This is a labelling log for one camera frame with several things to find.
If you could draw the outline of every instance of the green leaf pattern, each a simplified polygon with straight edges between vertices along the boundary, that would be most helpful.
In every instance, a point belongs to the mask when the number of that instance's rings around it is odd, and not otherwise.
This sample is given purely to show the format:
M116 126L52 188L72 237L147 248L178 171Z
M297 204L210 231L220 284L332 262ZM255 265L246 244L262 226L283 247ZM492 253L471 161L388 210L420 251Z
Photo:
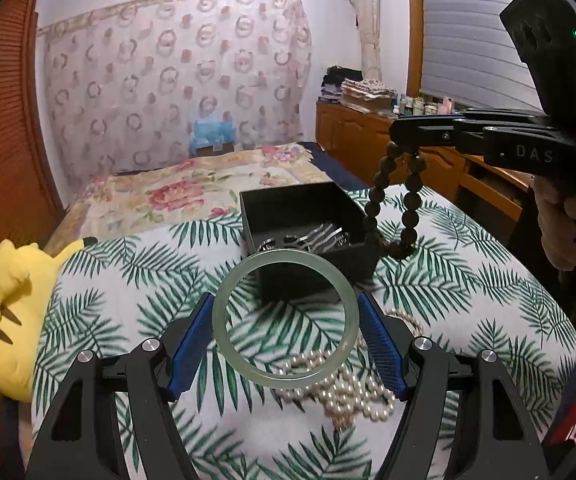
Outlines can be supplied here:
M406 190L391 186L379 215L390 239L402 229ZM576 360L576 334L552 297L476 222L423 189L418 251L403 262L381 260L370 290L384 308L418 319L443 348L495 350L516 382L541 437ZM350 196L364 205L367 190ZM241 216L162 226L96 244L63 266L42 329L33 381L38 430L60 381L84 348L101 356L129 351L188 316L204 291L215 293L244 257ZM257 283L239 283L227 306L232 343L248 361L276 371L286 356L336 347L343 308L323 300L260 304ZM347 361L364 376L371 356L355 348ZM117 410L131 478L145 478L126 394ZM429 478L440 478L455 428L458 394L448 393ZM190 391L171 405L199 476L210 480L371 479L394 437L403 404L387 421L358 418L338 433L312 400L286 404L273 390L240 376L210 343Z

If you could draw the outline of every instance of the yellow plush toy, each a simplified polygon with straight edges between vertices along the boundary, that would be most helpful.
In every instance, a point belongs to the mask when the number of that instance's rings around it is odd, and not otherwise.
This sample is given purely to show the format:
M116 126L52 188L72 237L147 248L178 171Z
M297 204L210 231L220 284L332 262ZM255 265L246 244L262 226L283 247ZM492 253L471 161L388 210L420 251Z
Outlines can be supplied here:
M53 258L30 244L0 244L0 392L30 402L39 335L60 267L82 249L77 240Z

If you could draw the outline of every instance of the bedspread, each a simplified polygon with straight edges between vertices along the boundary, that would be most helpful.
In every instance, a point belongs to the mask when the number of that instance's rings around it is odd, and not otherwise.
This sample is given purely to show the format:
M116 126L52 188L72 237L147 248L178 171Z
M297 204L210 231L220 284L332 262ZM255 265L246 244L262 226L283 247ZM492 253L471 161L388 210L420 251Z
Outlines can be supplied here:
M44 250L58 254L84 237L109 240L161 224L239 211L239 192L327 182L299 144L191 158L163 170L93 179L79 192Z
M351 192L359 203L367 190ZM401 232L403 186L391 186L378 217L386 235ZM552 297L483 228L424 188L418 251L408 260L381 260L371 290L383 308L419 320L424 333L450 351L499 354L542 438L576 360L576 334ZM202 292L213 293L241 260L241 216L233 212L85 248L63 267L50 301L34 375L37 431L59 381L85 348L100 356L130 351L188 316ZM252 279L228 304L229 334L256 366L276 372L295 352L335 346L343 332L338 304L292 301L261 305ZM355 348L349 365L372 370ZM122 443L131 478L144 478L126 394L118 394ZM446 466L458 395L449 393L431 478ZM190 391L171 405L178 430L201 478L298 480L370 478L401 421L397 403L386 422L362 416L334 430L321 404L283 402L273 390L240 377L214 341Z

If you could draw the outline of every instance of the jade bangle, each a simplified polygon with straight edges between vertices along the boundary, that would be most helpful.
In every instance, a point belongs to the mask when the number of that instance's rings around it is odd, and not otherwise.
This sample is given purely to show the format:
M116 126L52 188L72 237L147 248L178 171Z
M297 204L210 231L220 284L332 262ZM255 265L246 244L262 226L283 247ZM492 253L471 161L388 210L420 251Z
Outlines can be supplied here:
M343 336L335 352L325 363L304 373L278 375L271 374L252 366L244 359L232 344L226 329L226 305L232 291L239 281L253 270L268 264L300 264L315 270L326 278L339 294L345 314ZM232 269L217 291L212 307L212 333L226 361L250 381L268 388L289 389L303 388L330 376L343 364L353 350L359 334L359 306L353 288L344 275L329 261L321 256L306 253L297 249L275 249L253 254Z

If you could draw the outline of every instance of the open black box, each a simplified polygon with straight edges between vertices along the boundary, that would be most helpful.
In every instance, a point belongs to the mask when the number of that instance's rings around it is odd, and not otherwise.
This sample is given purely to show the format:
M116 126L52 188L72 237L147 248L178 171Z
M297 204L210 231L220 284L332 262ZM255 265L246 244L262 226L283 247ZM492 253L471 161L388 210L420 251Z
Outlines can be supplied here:
M376 251L365 243L363 210L334 182L243 191L239 195L244 238L255 254L268 238L283 245L287 234L303 236L325 221L341 226L350 244L322 253L350 283L369 280L377 266ZM298 264L273 264L256 271L261 301L295 300L331 288L314 270Z

